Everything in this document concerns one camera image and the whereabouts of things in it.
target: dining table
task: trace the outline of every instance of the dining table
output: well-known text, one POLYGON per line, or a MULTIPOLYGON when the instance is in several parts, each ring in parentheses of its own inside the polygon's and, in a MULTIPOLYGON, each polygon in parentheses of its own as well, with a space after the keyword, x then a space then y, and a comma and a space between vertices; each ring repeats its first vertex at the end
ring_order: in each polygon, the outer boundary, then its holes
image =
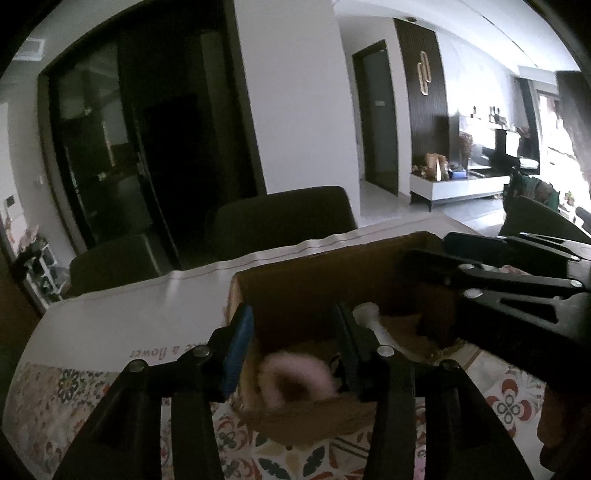
MULTIPOLYGON (((412 232, 444 237, 475 233, 437 213, 414 213, 352 232, 255 252, 230 261, 54 303, 40 320, 7 395, 2 431, 27 469, 49 480, 98 402, 126 365, 176 360, 205 343, 226 322, 232 277, 259 265, 361 245, 412 232)), ((468 375, 503 422, 537 480, 551 472, 539 463, 536 430, 545 385, 481 352, 468 375)), ((415 480, 425 475, 426 408, 416 399, 415 480)), ((212 404, 220 466, 227 479, 347 479, 363 477, 372 427, 313 445, 280 445, 240 421, 229 403, 212 404)), ((161 468, 174 478, 170 399, 161 409, 161 468)))

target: pink fuzzy toy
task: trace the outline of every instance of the pink fuzzy toy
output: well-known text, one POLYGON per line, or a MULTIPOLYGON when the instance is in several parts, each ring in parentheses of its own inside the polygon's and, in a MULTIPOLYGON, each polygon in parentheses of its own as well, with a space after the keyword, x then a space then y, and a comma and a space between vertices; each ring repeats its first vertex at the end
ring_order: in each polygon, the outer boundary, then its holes
POLYGON ((279 352, 265 358, 259 374, 262 397, 269 408, 298 400, 337 396, 328 365, 312 355, 279 352))

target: tiled floor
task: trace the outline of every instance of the tiled floor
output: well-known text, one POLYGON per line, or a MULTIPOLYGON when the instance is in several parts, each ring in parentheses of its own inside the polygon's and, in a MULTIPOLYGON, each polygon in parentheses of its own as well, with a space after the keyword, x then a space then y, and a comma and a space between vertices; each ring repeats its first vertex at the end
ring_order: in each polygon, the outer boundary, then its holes
MULTIPOLYGON (((409 205, 408 199, 396 197, 368 181, 361 180, 360 226, 400 218, 416 212, 426 212, 427 205, 409 205)), ((433 212, 445 215, 487 236, 496 236, 505 220, 501 199, 484 198, 434 205, 433 212)))

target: cardboard box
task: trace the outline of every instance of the cardboard box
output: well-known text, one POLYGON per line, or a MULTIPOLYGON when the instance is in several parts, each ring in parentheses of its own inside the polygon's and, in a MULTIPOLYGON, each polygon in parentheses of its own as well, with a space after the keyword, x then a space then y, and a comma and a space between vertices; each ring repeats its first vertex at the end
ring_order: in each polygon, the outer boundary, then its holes
MULTIPOLYGON (((258 368, 266 355, 310 340, 334 339, 332 309, 338 301, 351 309, 372 301, 382 314, 394 317, 419 313, 421 335, 442 348, 454 344, 450 327, 455 293, 407 278, 400 262, 411 248, 443 252, 439 237, 417 232, 263 265, 234 276, 227 319, 243 301, 252 306, 255 319, 255 339, 232 400, 233 409, 250 428, 284 445, 301 445, 351 434, 373 422, 375 404, 363 404, 352 394, 270 410, 259 393, 258 368)), ((467 368, 478 352, 474 346, 458 348, 454 357, 467 368)))

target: ceiling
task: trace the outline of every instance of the ceiling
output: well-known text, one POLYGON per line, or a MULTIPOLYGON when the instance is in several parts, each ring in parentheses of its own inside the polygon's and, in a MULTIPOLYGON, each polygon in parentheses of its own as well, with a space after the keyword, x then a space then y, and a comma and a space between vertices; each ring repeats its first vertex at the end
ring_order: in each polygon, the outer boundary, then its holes
POLYGON ((552 28, 523 0, 337 0, 338 16, 416 17, 477 46, 515 74, 519 67, 579 70, 552 28))

